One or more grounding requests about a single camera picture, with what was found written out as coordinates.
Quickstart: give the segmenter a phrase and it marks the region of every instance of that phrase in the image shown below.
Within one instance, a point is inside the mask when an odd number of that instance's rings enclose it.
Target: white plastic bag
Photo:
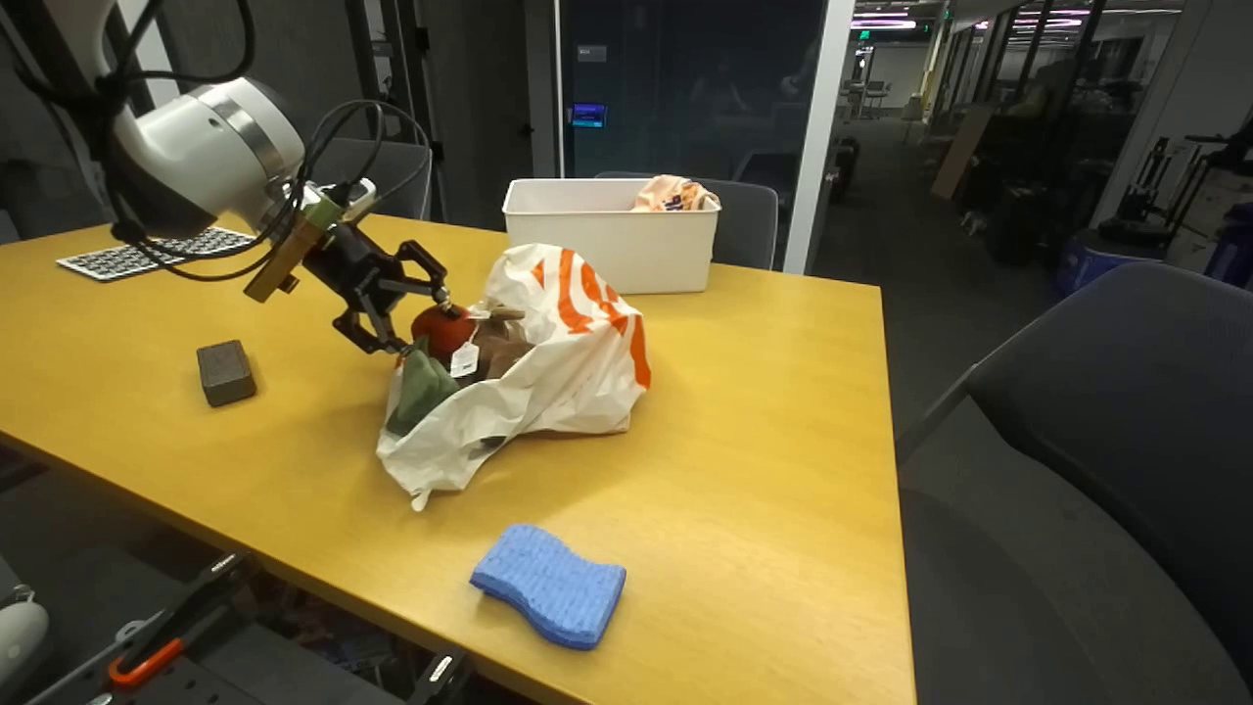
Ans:
[[[612,434],[632,425],[651,386],[641,312],[576,252],[509,248],[482,292],[487,310],[517,310],[533,346],[501,378],[441,399],[420,425],[379,429],[376,455],[422,513],[430,490],[467,490],[501,441],[533,429]]]

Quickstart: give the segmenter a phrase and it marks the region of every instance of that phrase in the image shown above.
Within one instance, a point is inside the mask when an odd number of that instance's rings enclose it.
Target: wall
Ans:
[[[1093,221],[1108,220],[1158,138],[1232,131],[1253,107],[1253,3],[1190,0],[1175,24],[1158,73],[1140,107],[1121,163]]]

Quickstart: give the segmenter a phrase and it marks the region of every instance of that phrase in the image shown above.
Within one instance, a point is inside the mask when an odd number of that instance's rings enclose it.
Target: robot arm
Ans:
[[[347,203],[338,203],[354,184],[316,186],[298,129],[246,79],[132,114],[129,90],[142,73],[127,50],[119,66],[107,58],[110,10],[112,0],[0,0],[0,24],[25,56],[29,83],[72,114],[92,155],[103,161],[119,214],[112,233],[142,248],[150,232],[161,238],[201,233],[235,211],[274,241],[246,287],[249,299],[268,301],[270,291],[289,291],[289,268],[304,267],[346,299],[338,327],[354,346],[364,352],[403,347],[392,305],[403,292],[430,292],[448,305],[437,258],[420,241],[384,254],[364,238],[362,208],[347,214]],[[422,267],[426,276],[406,276],[403,262]]]

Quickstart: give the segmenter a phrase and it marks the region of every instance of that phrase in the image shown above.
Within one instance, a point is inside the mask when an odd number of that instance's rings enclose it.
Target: glass wall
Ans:
[[[564,0],[568,173],[795,190],[821,0]]]

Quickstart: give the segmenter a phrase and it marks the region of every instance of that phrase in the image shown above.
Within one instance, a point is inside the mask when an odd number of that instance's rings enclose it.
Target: black pole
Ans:
[[[1018,73],[1018,84],[1014,84],[1014,100],[1022,100],[1022,92],[1027,92],[1027,83],[1030,83],[1030,71],[1035,71],[1035,56],[1036,56],[1036,45],[1040,45],[1040,40],[1047,40],[1048,17],[1053,17],[1053,0],[1047,0],[1040,19],[1036,19],[1035,32],[1030,32],[1030,45],[1027,45],[1027,58],[1022,58],[1022,73]]]

